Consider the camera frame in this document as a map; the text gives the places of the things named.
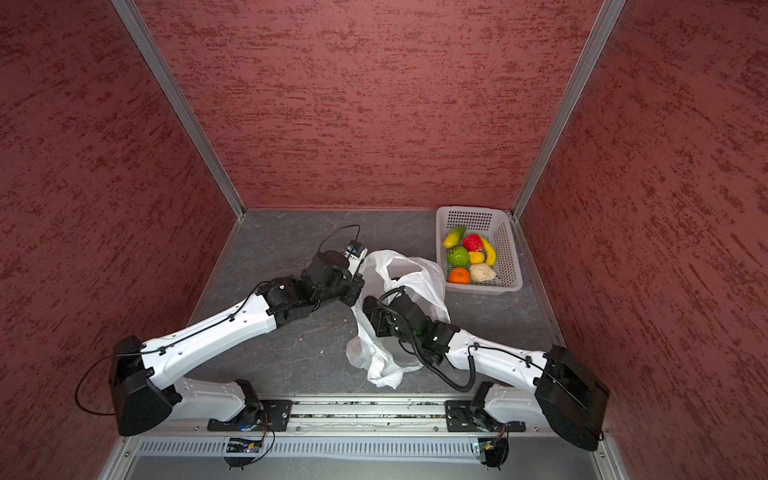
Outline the white plastic bag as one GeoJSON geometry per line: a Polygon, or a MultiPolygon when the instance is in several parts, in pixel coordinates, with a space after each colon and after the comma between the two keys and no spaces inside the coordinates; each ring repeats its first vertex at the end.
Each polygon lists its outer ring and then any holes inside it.
{"type": "Polygon", "coordinates": [[[424,349],[431,323],[450,321],[444,272],[434,261],[378,250],[368,254],[359,273],[364,286],[352,306],[357,335],[347,343],[346,357],[374,386],[396,389],[406,374],[422,368],[400,345],[424,349]]]}

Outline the orange toy fruit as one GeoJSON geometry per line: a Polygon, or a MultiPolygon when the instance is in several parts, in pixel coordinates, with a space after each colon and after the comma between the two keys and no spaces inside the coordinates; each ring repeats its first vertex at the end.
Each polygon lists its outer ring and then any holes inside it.
{"type": "Polygon", "coordinates": [[[449,272],[447,280],[453,284],[468,285],[471,283],[471,275],[466,268],[455,267],[449,272]]]}

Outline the green toy fruit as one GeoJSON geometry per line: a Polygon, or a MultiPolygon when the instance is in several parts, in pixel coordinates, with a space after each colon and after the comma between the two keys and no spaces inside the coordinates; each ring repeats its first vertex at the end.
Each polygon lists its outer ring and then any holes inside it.
{"type": "Polygon", "coordinates": [[[452,267],[465,268],[470,264],[469,251],[463,246],[449,249],[446,258],[452,267]]]}

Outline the beige toy fruit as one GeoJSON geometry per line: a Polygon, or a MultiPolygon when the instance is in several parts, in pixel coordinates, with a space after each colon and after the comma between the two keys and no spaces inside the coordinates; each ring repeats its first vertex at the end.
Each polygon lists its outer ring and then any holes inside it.
{"type": "Polygon", "coordinates": [[[477,283],[491,282],[497,277],[496,272],[487,263],[472,264],[469,273],[471,281],[477,283]]]}

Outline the small yellow round fruit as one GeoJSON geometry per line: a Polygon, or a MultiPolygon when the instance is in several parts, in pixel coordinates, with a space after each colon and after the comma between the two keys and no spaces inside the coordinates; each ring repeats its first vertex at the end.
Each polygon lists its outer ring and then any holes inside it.
{"type": "Polygon", "coordinates": [[[471,264],[481,264],[486,262],[486,254],[484,251],[469,251],[469,262],[471,264]]]}

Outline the yellow toy lemon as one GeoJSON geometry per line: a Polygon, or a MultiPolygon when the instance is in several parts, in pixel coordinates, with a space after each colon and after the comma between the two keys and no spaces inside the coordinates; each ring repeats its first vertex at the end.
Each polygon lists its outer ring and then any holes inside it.
{"type": "Polygon", "coordinates": [[[459,245],[465,235],[466,227],[463,225],[457,225],[453,227],[450,232],[444,238],[442,245],[445,249],[452,249],[459,245]]]}

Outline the red toy fruit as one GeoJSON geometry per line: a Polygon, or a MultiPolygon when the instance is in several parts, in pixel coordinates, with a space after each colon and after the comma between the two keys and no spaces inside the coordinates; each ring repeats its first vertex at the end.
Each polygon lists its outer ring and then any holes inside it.
{"type": "Polygon", "coordinates": [[[462,241],[462,246],[467,251],[480,251],[484,250],[484,246],[481,240],[481,236],[478,234],[471,234],[466,236],[462,241]]]}

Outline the yellow toy banana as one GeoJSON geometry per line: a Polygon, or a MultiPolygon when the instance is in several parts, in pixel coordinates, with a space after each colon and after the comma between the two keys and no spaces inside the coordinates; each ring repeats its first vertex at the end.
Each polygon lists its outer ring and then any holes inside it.
{"type": "Polygon", "coordinates": [[[481,240],[482,240],[482,243],[483,243],[483,246],[484,246],[484,251],[485,251],[485,254],[486,254],[486,261],[485,261],[485,263],[487,265],[489,265],[490,267],[493,267],[495,265],[496,261],[497,261],[496,250],[492,246],[492,244],[485,237],[482,237],[481,240]]]}

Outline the white perforated plastic basket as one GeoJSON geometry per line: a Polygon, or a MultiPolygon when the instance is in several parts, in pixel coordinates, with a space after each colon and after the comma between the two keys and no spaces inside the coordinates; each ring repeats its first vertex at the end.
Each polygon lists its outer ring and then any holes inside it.
{"type": "Polygon", "coordinates": [[[501,210],[439,208],[436,258],[452,292],[500,295],[523,286],[511,224],[501,210]]]}

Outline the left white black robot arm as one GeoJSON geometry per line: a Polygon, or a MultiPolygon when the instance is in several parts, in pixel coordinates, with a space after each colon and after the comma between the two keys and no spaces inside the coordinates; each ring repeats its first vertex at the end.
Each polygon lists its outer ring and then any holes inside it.
{"type": "Polygon", "coordinates": [[[119,341],[109,373],[118,433],[137,436],[180,419],[205,420],[218,432],[266,431],[265,408],[248,381],[199,381],[189,372],[328,304],[353,306],[364,285],[359,267],[367,254],[357,241],[343,252],[318,252],[299,276],[261,282],[242,301],[190,327],[147,341],[119,341]]]}

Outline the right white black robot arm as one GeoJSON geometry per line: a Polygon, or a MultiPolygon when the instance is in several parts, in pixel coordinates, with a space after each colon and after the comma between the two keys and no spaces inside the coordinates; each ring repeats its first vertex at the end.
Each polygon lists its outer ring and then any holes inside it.
{"type": "Polygon", "coordinates": [[[482,339],[430,318],[402,287],[367,296],[363,313],[377,337],[408,344],[419,364],[452,389],[473,391],[479,427],[545,423],[591,452],[603,440],[610,390],[567,348],[531,351],[482,339]]]}

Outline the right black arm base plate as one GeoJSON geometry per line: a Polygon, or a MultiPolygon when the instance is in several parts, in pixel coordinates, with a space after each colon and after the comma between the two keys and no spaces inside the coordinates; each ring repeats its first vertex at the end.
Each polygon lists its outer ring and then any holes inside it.
{"type": "Polygon", "coordinates": [[[468,400],[448,400],[444,402],[447,430],[458,432],[483,432],[493,434],[522,433],[526,424],[512,421],[502,424],[493,419],[481,407],[474,406],[468,400]]]}

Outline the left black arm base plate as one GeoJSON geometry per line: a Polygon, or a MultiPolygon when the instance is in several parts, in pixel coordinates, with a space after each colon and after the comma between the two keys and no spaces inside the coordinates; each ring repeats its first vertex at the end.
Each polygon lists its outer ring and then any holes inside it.
{"type": "Polygon", "coordinates": [[[210,432],[285,432],[294,402],[291,400],[261,400],[258,406],[246,405],[232,420],[210,419],[210,432]]]}

